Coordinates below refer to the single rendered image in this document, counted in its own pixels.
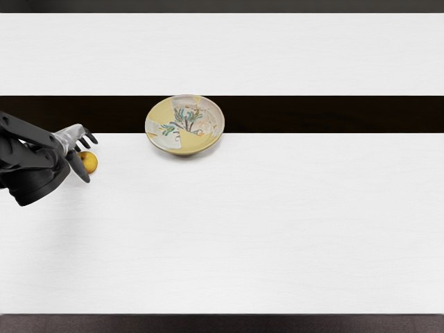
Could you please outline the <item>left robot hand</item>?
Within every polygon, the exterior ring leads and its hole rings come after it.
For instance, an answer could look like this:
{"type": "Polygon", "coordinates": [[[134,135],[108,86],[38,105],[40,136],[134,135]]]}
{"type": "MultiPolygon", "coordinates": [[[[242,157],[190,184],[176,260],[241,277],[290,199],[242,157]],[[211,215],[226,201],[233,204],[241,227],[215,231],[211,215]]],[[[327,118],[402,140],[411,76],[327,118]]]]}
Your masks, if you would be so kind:
{"type": "Polygon", "coordinates": [[[80,148],[77,143],[80,142],[85,148],[91,148],[91,146],[85,140],[87,137],[93,144],[98,144],[95,136],[83,125],[77,123],[68,126],[58,132],[53,133],[55,139],[60,143],[63,149],[63,155],[68,161],[72,171],[84,182],[89,183],[90,178],[87,170],[78,156],[80,148]]]}

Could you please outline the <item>yellow round fruit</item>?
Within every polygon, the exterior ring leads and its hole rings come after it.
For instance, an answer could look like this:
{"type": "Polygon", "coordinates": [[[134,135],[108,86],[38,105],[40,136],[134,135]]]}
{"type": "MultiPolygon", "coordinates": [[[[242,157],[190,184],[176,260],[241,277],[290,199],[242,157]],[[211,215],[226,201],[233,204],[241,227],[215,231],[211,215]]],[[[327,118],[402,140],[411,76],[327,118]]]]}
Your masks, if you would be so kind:
{"type": "Polygon", "coordinates": [[[81,151],[78,152],[78,156],[88,174],[95,172],[98,166],[98,159],[95,154],[91,153],[90,151],[81,151]]]}

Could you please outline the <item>yellow patterned ceramic plate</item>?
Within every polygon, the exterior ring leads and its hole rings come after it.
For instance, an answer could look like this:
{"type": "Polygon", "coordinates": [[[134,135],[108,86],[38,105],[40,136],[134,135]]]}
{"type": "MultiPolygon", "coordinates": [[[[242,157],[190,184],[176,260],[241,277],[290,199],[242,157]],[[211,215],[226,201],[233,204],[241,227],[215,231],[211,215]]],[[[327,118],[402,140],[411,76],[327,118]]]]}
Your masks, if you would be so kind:
{"type": "Polygon", "coordinates": [[[215,144],[225,128],[220,107],[198,95],[177,95],[155,104],[146,116],[145,133],[162,151],[199,153],[215,144]]]}

